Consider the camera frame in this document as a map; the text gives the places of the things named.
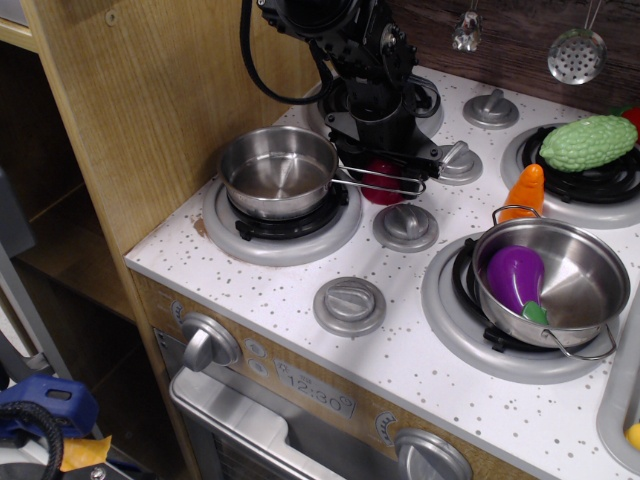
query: white speckled countertop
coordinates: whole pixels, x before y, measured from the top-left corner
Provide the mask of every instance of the white speckled countertop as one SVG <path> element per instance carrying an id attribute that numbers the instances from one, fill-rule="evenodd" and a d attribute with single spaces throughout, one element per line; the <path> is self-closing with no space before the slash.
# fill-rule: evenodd
<path id="1" fill-rule="evenodd" d="M 428 181 L 427 191 L 413 202 L 433 214 L 440 228 L 428 250 L 403 254 L 380 246 L 371 226 L 383 207 L 363 200 L 360 227 L 338 252 L 301 266 L 251 265 L 225 254 L 195 228 L 208 183 L 127 255 L 127 265 L 535 476 L 640 478 L 609 455 L 596 431 L 615 356 L 564 383 L 505 381 L 452 354 L 432 332 L 421 306 L 423 275 L 436 253 L 492 226 L 491 213 L 508 192 L 500 162 L 510 140 L 528 129 L 587 113 L 505 91 L 520 110 L 520 121 L 505 130 L 483 130 L 464 120 L 462 107 L 493 87 L 420 67 L 416 73 L 432 80 L 442 95 L 444 124 L 434 142 L 464 140 L 484 166 L 482 177 L 468 185 Z M 296 107 L 278 123 L 304 122 Z M 640 225 L 592 232 L 623 260 L 633 296 L 640 278 Z M 387 301 L 384 324 L 364 337 L 332 335 L 314 318 L 317 290 L 346 276 L 374 283 Z"/>

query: purple eggplant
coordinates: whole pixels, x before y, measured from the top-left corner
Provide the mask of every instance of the purple eggplant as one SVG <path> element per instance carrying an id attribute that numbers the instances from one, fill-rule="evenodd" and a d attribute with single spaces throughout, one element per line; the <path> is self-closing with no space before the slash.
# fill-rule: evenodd
<path id="1" fill-rule="evenodd" d="M 500 249 L 489 261 L 487 281 L 492 295 L 509 310 L 548 324 L 540 305 L 544 263 L 534 250 L 521 245 Z"/>

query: yellow object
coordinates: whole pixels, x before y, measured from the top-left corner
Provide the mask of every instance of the yellow object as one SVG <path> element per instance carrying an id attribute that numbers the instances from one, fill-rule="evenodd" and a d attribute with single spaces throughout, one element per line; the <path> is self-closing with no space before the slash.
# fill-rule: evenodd
<path id="1" fill-rule="evenodd" d="M 624 432 L 624 436 L 634 448 L 640 450 L 640 423 L 631 425 L 631 427 Z"/>
<path id="2" fill-rule="evenodd" d="M 111 448 L 111 436 L 102 440 L 65 438 L 60 471 L 68 472 L 77 468 L 104 463 L 107 460 L 109 448 Z"/>

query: black burner grate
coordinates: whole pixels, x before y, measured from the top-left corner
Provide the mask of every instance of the black burner grate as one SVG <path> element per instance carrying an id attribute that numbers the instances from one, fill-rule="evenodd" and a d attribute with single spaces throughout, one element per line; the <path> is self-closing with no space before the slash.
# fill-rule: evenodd
<path id="1" fill-rule="evenodd" d="M 541 127 L 525 142 L 522 164 L 532 163 L 544 170 L 545 191 L 563 202 L 580 201 L 592 204 L 620 203 L 640 193 L 640 151 L 633 148 L 622 157 L 584 172 L 561 172 L 549 166 L 539 154 L 542 142 L 555 127 Z"/>

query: hanging ladle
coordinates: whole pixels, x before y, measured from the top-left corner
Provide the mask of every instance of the hanging ladle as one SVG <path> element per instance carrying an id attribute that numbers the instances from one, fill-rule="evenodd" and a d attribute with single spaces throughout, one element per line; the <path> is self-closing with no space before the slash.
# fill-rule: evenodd
<path id="1" fill-rule="evenodd" d="M 475 52 L 482 34 L 482 17 L 478 15 L 479 0 L 471 0 L 469 10 L 460 15 L 460 19 L 451 35 L 453 48 L 461 52 Z"/>
<path id="2" fill-rule="evenodd" d="M 600 35 L 591 28 L 596 20 L 602 0 L 598 0 L 593 18 L 589 1 L 584 28 L 573 28 L 560 35 L 547 56 L 549 71 L 557 80 L 569 85 L 582 85 L 593 80 L 604 68 L 607 61 L 607 46 Z"/>

